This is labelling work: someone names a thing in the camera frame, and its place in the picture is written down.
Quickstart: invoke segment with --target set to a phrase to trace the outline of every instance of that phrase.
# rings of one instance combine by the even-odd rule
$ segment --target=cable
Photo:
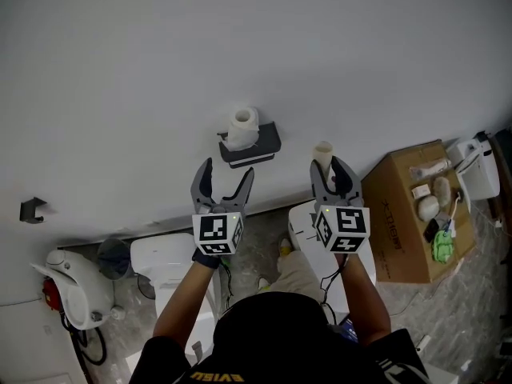
[[[83,348],[87,348],[87,345],[88,345],[88,341],[87,341],[87,332],[86,330],[79,330],[77,329],[76,327],[74,327],[70,321],[68,320],[68,318],[66,317],[66,314],[61,311],[60,312],[60,315],[61,315],[61,324],[62,324],[62,327],[64,327],[71,335],[71,337],[74,337],[76,338],[76,340],[78,341],[78,343],[80,343],[80,345],[83,347]],[[99,327],[95,327],[94,328],[96,330],[96,333],[98,334],[98,337],[99,337],[99,342],[102,346],[102,356],[100,357],[99,360],[93,360],[92,358],[90,358],[87,353],[84,351],[84,350],[81,350],[82,352],[82,355],[83,357],[88,361],[90,362],[91,364],[93,364],[94,366],[100,366],[101,364],[103,364],[106,360],[106,344],[105,344],[105,339],[103,337],[103,334],[102,332],[100,331]]]
[[[491,227],[494,229],[494,234],[496,234],[496,226],[494,225],[494,223],[487,217],[486,214],[484,214],[479,208],[476,207],[476,205],[472,202],[471,203],[472,207],[476,209],[477,212],[480,213],[481,216],[483,216],[483,218],[487,221],[487,223],[489,223],[491,225]],[[504,234],[506,234],[509,238],[512,238],[512,234],[508,234],[507,232],[505,232],[503,230],[503,228],[499,228],[501,230],[501,232],[503,232]]]
[[[473,208],[475,208],[475,209],[476,209],[476,211],[477,211],[481,216],[483,216],[483,218],[484,218],[484,219],[485,219],[485,220],[486,220],[486,221],[487,221],[487,222],[492,226],[492,228],[494,229],[494,234],[495,234],[495,235],[497,235],[497,234],[496,234],[496,226],[494,226],[494,224],[493,224],[493,223],[492,223],[492,221],[487,217],[487,215],[486,215],[486,214],[484,214],[484,213],[483,213],[479,208],[477,208],[477,207],[476,207],[476,205],[475,205],[473,202],[471,203],[471,205],[472,205],[472,207],[473,207]],[[502,231],[504,234],[506,234],[507,236],[509,236],[510,238],[512,238],[512,235],[511,235],[511,234],[508,234],[507,232],[505,232],[505,231],[503,230],[503,228],[501,228],[501,231]],[[438,286],[435,288],[434,292],[430,295],[430,297],[429,297],[429,298],[424,298],[424,300],[426,300],[426,301],[427,301],[427,300],[431,300],[432,298],[434,298],[434,296],[435,296],[435,295],[436,295],[436,293],[438,292],[439,287],[441,286],[441,284],[442,284],[445,280],[447,280],[448,278],[451,278],[452,276],[453,276],[453,275],[448,275],[448,276],[446,276],[443,280],[441,280],[441,281],[438,283]],[[416,299],[416,297],[417,297],[417,296],[419,296],[419,295],[420,295],[420,292],[419,292],[419,291],[417,291],[417,292],[416,292],[416,294],[412,297],[412,299],[411,299],[411,300],[409,300],[409,303],[407,303],[407,306],[405,306],[405,307],[403,308],[403,310],[402,310],[402,311],[399,311],[398,313],[395,313],[395,314],[390,314],[390,317],[397,317],[397,316],[399,316],[399,315],[401,315],[401,314],[404,314],[404,313],[409,309],[410,305],[413,303],[413,301]]]
[[[320,290],[323,290],[323,300],[322,300],[322,303],[320,303],[322,306],[327,306],[330,310],[330,312],[332,313],[333,315],[333,319],[334,319],[334,324],[338,324],[336,322],[336,313],[334,312],[333,308],[330,306],[330,304],[327,302],[327,293],[329,293],[329,288],[330,288],[330,285],[333,284],[333,281],[336,279],[336,277],[342,272],[341,269],[337,269],[334,273],[330,274],[329,276],[326,276],[324,278],[322,278],[322,280],[320,281]],[[327,284],[327,287],[324,289],[322,287],[322,284],[323,284],[323,281],[324,280],[327,280],[327,279],[330,279],[329,280],[329,283]]]
[[[441,280],[441,281],[438,283],[437,287],[435,288],[434,292],[430,295],[430,297],[428,297],[428,298],[424,298],[423,300],[428,301],[428,300],[431,300],[432,298],[434,298],[434,296],[435,296],[435,295],[436,295],[436,293],[438,292],[439,287],[441,286],[441,284],[442,284],[445,280],[447,280],[447,279],[451,278],[452,276],[454,276],[454,274],[449,274],[449,275],[448,275],[448,276],[446,276],[443,280]],[[403,308],[403,310],[402,310],[402,311],[399,311],[398,313],[395,313],[395,314],[390,314],[390,317],[397,317],[397,316],[399,316],[400,314],[404,314],[404,313],[407,311],[407,309],[409,309],[410,305],[413,303],[413,301],[416,299],[416,297],[417,297],[417,296],[419,296],[419,295],[420,295],[420,292],[419,292],[419,291],[417,291],[417,292],[416,292],[416,294],[413,296],[413,298],[412,298],[411,300],[409,300],[409,302],[407,303],[407,306],[405,306],[405,307]]]
[[[331,312],[331,313],[332,313],[332,315],[333,315],[334,324],[338,324],[338,323],[336,322],[336,313],[334,312],[334,310],[333,310],[333,308],[330,306],[330,304],[329,304],[329,303],[327,303],[327,302],[325,302],[325,303],[323,303],[323,304],[322,304],[322,306],[327,306],[327,307],[329,307],[329,310],[330,310],[330,312]]]
[[[14,303],[0,304],[0,307],[17,306],[18,304],[38,302],[39,300],[42,300],[42,299],[41,298],[33,298],[32,300],[25,300],[24,302],[14,302]]]
[[[226,310],[229,310],[230,309],[230,299],[234,296],[233,291],[231,290],[231,272],[230,272],[230,268],[228,267],[228,265],[225,264],[223,261],[221,261],[221,265],[227,274],[228,295],[227,295],[227,299],[226,299]]]
[[[137,288],[138,288],[138,291],[140,291],[140,292],[141,292],[141,295],[142,295],[142,296],[144,296],[145,298],[148,298],[149,300],[155,300],[155,299],[156,299],[156,295],[155,295],[155,297],[154,297],[154,298],[151,298],[150,296],[148,296],[148,295],[144,294],[144,292],[142,291],[142,289],[141,289],[141,285],[140,285],[140,283],[139,283],[139,281],[138,281],[140,277],[141,277],[141,275],[140,275],[140,274],[138,274],[138,275],[137,275]]]
[[[80,347],[80,343],[77,340],[77,336],[75,334],[70,333],[70,337],[74,353],[76,354],[78,364],[80,364],[80,368],[82,369],[83,374],[86,377],[87,384],[94,384],[94,381],[90,376],[89,369],[87,368],[86,360],[83,357],[82,348]]]

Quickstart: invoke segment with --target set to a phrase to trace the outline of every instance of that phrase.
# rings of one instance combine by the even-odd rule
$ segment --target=white wall
[[[216,138],[237,105],[282,136],[252,210],[307,194],[320,140],[364,173],[496,127],[511,15],[512,0],[0,0],[0,219],[30,228],[19,203],[38,196],[57,213],[29,232],[68,242],[187,217],[207,157],[217,195],[243,174]]]
[[[58,312],[37,298],[42,277],[29,262],[44,262],[52,244],[33,240],[0,225],[0,380],[28,381],[68,374],[73,384],[85,384],[70,336]]]

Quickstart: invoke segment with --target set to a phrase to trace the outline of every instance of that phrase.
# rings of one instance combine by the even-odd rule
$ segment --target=white urinal
[[[114,307],[114,285],[100,273],[98,265],[81,254],[52,250],[44,266],[30,265],[54,280],[66,317],[77,329],[93,329],[110,316]]]

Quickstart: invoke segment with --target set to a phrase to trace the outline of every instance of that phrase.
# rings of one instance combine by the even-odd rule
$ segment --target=marble floor
[[[485,203],[476,207],[487,214]],[[277,278],[276,242],[286,231],[287,212],[276,210],[246,220],[242,244],[231,260],[231,303],[255,293],[259,275],[271,281]],[[477,245],[456,273],[431,285],[377,284],[393,328],[407,328],[414,342],[425,334],[431,336],[422,360],[459,375],[461,384],[489,377],[503,328],[499,315],[506,312],[507,304],[507,268],[499,264],[507,254],[507,237],[495,231],[476,209],[472,217]],[[225,301],[227,277],[223,270],[221,279]],[[90,365],[91,375],[101,384],[128,383],[126,359],[142,349],[156,321],[154,302],[141,294],[136,278],[116,282],[115,296],[127,314],[123,321],[109,320],[102,326],[108,359],[100,367]],[[98,351],[98,340],[92,336],[91,356]]]

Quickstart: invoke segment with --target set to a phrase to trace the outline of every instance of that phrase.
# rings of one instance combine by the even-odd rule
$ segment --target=human arm
[[[153,337],[172,338],[185,349],[215,270],[195,262],[158,317]]]
[[[336,260],[340,266],[345,263],[342,254],[337,254]],[[391,333],[390,316],[358,254],[350,255],[341,276],[359,342],[368,346]]]

